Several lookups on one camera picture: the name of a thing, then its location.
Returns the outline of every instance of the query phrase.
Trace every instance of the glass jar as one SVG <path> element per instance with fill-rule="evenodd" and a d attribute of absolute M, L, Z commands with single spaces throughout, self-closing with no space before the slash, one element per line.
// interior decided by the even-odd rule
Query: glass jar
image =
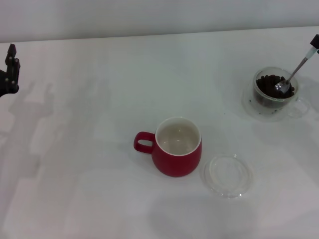
<path fill-rule="evenodd" d="M 262 117 L 263 119 L 277 117 L 276 119 L 278 120 L 287 114 L 294 118 L 299 118 L 308 111 L 309 104 L 298 97 L 300 86 L 296 76 L 292 77 L 290 81 L 292 87 L 295 88 L 294 95 L 285 99 L 277 99 L 264 94 L 257 86 L 257 80 L 267 75 L 283 76 L 285 79 L 288 79 L 291 74 L 278 67 L 267 67 L 259 70 L 255 74 L 253 81 L 250 82 L 243 97 L 244 106 L 249 110 L 250 114 L 259 118 Z M 295 102 L 301 103 L 301 106 L 298 106 L 298 109 L 294 108 L 292 111 L 292 108 L 289 109 L 287 106 Z"/>

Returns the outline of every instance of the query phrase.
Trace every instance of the red mug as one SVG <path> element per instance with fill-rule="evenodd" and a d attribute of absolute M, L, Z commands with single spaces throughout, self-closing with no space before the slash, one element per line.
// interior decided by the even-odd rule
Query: red mug
<path fill-rule="evenodd" d="M 139 143 L 152 142 L 152 146 Z M 164 120 L 155 134 L 139 132 L 134 139 L 134 149 L 152 155 L 160 172 L 171 177 L 181 177 L 191 173 L 201 157 L 201 134 L 199 128 L 183 117 Z"/>

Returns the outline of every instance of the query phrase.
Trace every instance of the white tabletop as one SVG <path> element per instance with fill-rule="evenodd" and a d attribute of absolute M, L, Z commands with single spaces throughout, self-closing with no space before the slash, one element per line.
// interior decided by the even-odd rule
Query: white tabletop
<path fill-rule="evenodd" d="M 301 61 L 319 27 L 17 43 L 20 91 L 0 99 L 4 239 L 318 239 L 319 56 L 300 72 L 312 109 L 260 122 L 241 93 L 257 70 Z M 9 44 L 0 44 L 4 59 Z M 133 149 L 170 116 L 196 122 L 200 165 L 161 174 Z M 202 183 L 220 153 L 254 183 L 225 199 Z"/>

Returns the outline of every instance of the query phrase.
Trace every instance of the coffee beans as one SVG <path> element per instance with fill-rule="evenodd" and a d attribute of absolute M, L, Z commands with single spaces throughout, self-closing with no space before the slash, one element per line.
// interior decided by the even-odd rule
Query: coffee beans
<path fill-rule="evenodd" d="M 262 76 L 260 79 L 257 80 L 258 88 L 267 96 L 277 98 L 277 99 L 285 99 L 293 96 L 295 88 L 289 83 L 289 89 L 286 93 L 282 93 L 281 91 L 277 91 L 275 85 L 279 82 L 285 80 L 284 77 L 280 76 Z"/>

